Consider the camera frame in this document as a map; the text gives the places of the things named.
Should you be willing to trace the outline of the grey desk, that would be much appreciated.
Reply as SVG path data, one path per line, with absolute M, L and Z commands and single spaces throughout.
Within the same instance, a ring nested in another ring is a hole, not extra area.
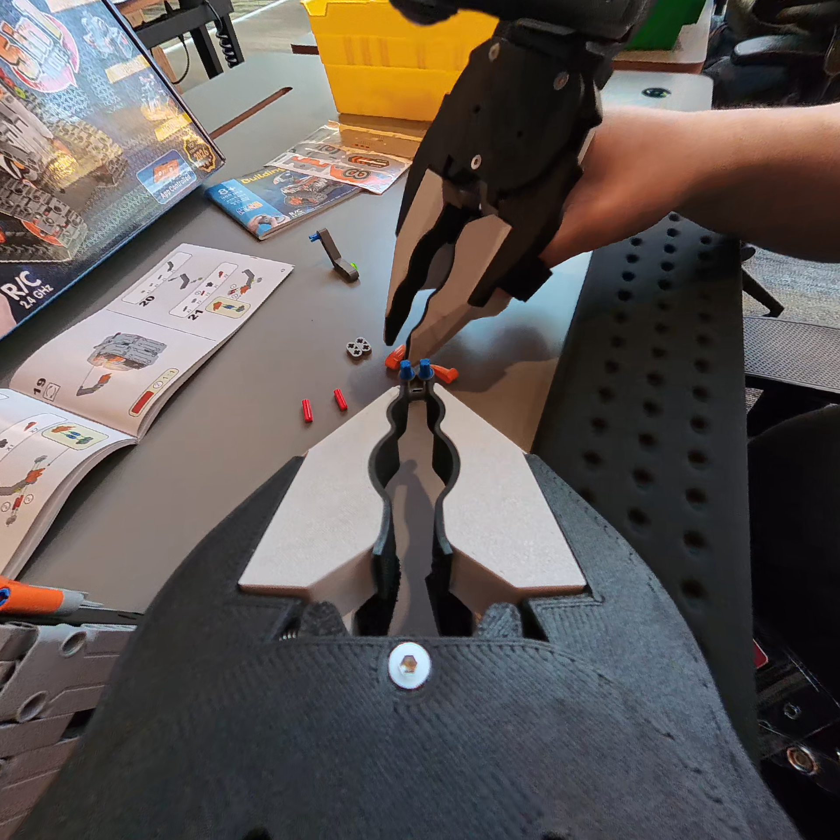
M 252 172 L 337 116 L 317 56 L 268 54 L 187 92 L 209 130 L 248 117 L 217 140 L 225 180 Z M 392 383 L 382 342 L 395 225 L 405 180 L 381 196 L 357 195 L 258 242 L 203 195 L 192 194 L 109 261 L 2 341 L 2 385 L 43 344 L 99 310 L 181 243 L 290 263 L 287 280 L 161 410 L 143 441 L 91 471 L 60 509 L 24 567 L 28 583 L 87 592 L 94 602 L 141 613 L 176 566 L 231 510 L 289 458 L 303 453 Z M 338 278 L 310 233 L 326 227 L 360 283 Z M 530 450 L 589 264 L 565 262 L 528 302 L 472 322 L 440 362 L 455 367 L 457 397 Z M 372 358 L 343 346 L 365 337 Z M 339 388 L 349 410 L 333 399 Z M 308 398 L 313 422 L 305 424 Z M 417 406 L 400 441 L 395 492 L 397 546 L 408 593 L 394 627 L 433 633 L 425 575 L 431 556 L 432 439 Z

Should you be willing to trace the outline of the person's right forearm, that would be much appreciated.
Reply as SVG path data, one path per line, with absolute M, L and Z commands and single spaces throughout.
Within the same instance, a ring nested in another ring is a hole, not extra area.
M 839 106 L 675 113 L 660 130 L 664 209 L 798 259 L 839 260 Z

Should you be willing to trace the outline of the blue robot kit box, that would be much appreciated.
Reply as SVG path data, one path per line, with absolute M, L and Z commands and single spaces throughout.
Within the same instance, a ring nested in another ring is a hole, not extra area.
M 110 2 L 1 2 L 1 334 L 224 165 Z

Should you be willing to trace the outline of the person's black pants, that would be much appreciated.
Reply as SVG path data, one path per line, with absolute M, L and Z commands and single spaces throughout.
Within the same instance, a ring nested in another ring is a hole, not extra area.
M 814 669 L 838 667 L 839 409 L 749 444 L 752 600 Z

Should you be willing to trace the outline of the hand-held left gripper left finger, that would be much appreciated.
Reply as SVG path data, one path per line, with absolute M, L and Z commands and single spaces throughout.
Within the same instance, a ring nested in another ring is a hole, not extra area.
M 246 593 L 330 602 L 386 635 L 400 587 L 392 501 L 403 391 L 394 386 L 304 456 L 238 580 Z

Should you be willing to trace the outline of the black mesh office chair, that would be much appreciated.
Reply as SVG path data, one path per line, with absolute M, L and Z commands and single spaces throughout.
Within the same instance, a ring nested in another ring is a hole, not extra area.
M 745 371 L 838 402 L 839 267 L 758 248 L 742 263 Z

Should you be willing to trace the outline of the green plastic bin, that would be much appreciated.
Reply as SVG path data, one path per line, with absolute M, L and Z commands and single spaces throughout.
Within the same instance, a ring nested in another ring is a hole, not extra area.
M 706 1 L 656 1 L 644 23 L 628 41 L 630 51 L 670 51 L 686 25 L 694 25 Z

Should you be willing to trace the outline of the black perforated panel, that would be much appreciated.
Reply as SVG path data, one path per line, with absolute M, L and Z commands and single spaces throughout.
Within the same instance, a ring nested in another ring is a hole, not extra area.
M 532 452 L 656 573 L 759 758 L 740 243 L 669 213 L 591 257 Z

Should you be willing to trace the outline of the orange grey sticker sheet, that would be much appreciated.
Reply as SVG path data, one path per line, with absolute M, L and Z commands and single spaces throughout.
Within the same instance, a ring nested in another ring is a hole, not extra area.
M 378 150 L 366 150 L 343 141 L 340 126 L 329 122 L 267 161 L 266 165 L 298 174 L 316 175 L 331 182 L 356 186 L 365 192 L 381 195 L 412 164 L 406 158 Z

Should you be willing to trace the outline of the clear badge holder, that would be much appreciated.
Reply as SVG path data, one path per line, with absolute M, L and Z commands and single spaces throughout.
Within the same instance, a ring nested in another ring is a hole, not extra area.
M 761 626 L 753 630 L 759 755 L 838 800 L 838 700 L 802 661 Z

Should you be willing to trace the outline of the small blue manual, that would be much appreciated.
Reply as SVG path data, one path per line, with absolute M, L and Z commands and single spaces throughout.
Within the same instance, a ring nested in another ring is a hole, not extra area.
M 357 186 L 279 167 L 209 186 L 204 194 L 259 241 L 359 194 Z

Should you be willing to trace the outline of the dark grey bent beam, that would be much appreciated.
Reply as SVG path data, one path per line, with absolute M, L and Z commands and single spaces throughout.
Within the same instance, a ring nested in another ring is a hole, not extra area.
M 345 259 L 336 246 L 333 237 L 327 228 L 321 228 L 316 233 L 320 233 L 321 240 L 319 241 L 323 246 L 327 256 L 329 257 L 333 269 L 346 282 L 356 282 L 360 279 L 359 271 L 353 270 L 347 259 Z

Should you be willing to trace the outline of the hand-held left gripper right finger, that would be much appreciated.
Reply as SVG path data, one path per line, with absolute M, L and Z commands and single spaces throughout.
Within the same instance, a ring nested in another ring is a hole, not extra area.
M 428 387 L 435 502 L 426 578 L 443 636 L 468 636 L 487 609 L 580 595 L 587 581 L 527 453 L 457 397 Z

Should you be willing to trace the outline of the grey black robot model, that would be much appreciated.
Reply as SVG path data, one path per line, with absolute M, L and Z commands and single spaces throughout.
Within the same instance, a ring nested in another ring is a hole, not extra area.
M 142 617 L 2 577 L 2 839 L 67 763 Z

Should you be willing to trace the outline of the person's right hand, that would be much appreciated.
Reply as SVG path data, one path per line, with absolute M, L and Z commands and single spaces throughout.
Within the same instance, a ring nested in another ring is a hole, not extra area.
M 657 199 L 643 197 L 663 112 L 609 111 L 595 132 L 582 174 L 564 199 L 557 233 L 540 259 L 554 268 L 568 259 L 635 235 L 659 219 Z

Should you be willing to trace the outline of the black padded office chair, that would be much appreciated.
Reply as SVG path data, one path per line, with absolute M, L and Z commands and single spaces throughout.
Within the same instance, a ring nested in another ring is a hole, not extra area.
M 701 73 L 717 110 L 838 103 L 839 2 L 716 2 Z

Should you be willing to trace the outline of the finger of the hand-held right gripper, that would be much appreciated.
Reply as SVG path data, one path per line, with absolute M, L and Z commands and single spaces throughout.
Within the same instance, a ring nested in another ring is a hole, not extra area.
M 425 286 L 433 258 L 455 230 L 455 206 L 446 201 L 445 183 L 426 172 L 396 235 L 385 310 L 384 342 L 392 346 L 417 293 Z
M 497 216 L 468 223 L 455 244 L 451 270 L 443 285 L 428 299 L 423 319 L 411 331 L 406 343 L 409 358 L 433 358 L 467 323 L 500 314 L 511 295 L 496 289 L 480 307 L 469 303 L 493 257 L 511 227 Z

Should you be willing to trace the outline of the yellow plastic bin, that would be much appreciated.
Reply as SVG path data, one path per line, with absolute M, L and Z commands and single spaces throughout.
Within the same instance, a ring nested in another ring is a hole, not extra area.
M 497 19 L 462 10 L 423 26 L 386 1 L 305 1 L 339 114 L 432 122 Z

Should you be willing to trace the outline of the white instruction booklet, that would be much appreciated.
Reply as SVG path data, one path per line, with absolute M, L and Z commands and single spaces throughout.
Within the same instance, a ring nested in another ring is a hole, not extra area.
M 292 264 L 182 244 L 38 349 L 1 392 L 1 566 L 17 577 L 78 482 L 163 405 Z

